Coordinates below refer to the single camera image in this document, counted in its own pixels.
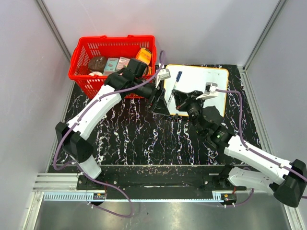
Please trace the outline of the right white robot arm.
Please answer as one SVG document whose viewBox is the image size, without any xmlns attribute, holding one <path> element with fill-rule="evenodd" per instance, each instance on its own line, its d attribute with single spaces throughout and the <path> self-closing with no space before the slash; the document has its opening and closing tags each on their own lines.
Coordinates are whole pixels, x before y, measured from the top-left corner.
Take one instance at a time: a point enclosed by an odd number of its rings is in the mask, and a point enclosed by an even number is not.
<svg viewBox="0 0 307 230">
<path fill-rule="evenodd" d="M 298 207 L 307 186 L 307 166 L 301 160 L 290 162 L 254 147 L 243 139 L 242 130 L 236 135 L 222 125 L 223 117 L 215 106 L 204 107 L 204 101 L 228 91 L 210 86 L 204 92 L 173 90 L 176 109 L 188 113 L 197 135 L 211 150 L 239 159 L 255 171 L 227 166 L 218 178 L 219 186 L 228 190 L 244 186 L 272 194 L 289 207 Z"/>
</svg>

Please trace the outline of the blue capped whiteboard marker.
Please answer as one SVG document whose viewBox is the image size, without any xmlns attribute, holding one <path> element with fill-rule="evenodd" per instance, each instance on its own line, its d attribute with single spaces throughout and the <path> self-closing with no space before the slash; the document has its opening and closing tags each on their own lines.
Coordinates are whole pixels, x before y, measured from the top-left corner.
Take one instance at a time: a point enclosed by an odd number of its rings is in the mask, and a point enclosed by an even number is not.
<svg viewBox="0 0 307 230">
<path fill-rule="evenodd" d="M 171 90 L 171 94 L 170 94 L 170 96 L 169 96 L 169 99 L 168 99 L 168 101 L 167 101 L 167 106 L 169 106 L 170 103 L 171 103 L 171 101 L 172 101 L 172 98 L 173 98 L 173 90 L 176 89 L 177 84 L 178 84 L 178 82 L 179 82 L 179 80 L 180 80 L 180 78 L 181 78 L 181 75 L 182 75 L 182 71 L 179 71 L 178 74 L 177 74 L 177 76 L 176 76 L 176 81 L 175 81 L 174 86 L 173 86 L 173 88 L 172 88 L 172 90 Z"/>
</svg>

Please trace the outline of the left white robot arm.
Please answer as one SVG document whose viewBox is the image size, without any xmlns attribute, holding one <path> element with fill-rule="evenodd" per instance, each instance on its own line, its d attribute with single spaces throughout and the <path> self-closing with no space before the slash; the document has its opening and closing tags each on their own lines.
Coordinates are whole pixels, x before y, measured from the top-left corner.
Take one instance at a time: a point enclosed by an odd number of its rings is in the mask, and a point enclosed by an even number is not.
<svg viewBox="0 0 307 230">
<path fill-rule="evenodd" d="M 55 127 L 58 139 L 56 153 L 65 151 L 88 176 L 87 184 L 95 190 L 103 186 L 104 178 L 88 138 L 108 111 L 126 95 L 134 93 L 148 100 L 151 112 L 170 114 L 165 101 L 165 89 L 161 85 L 163 80 L 170 77 L 169 71 L 160 65 L 153 76 L 142 81 L 141 76 L 147 68 L 144 62 L 130 59 L 125 68 L 108 75 L 98 93 L 78 115 L 67 123 L 59 122 Z"/>
</svg>

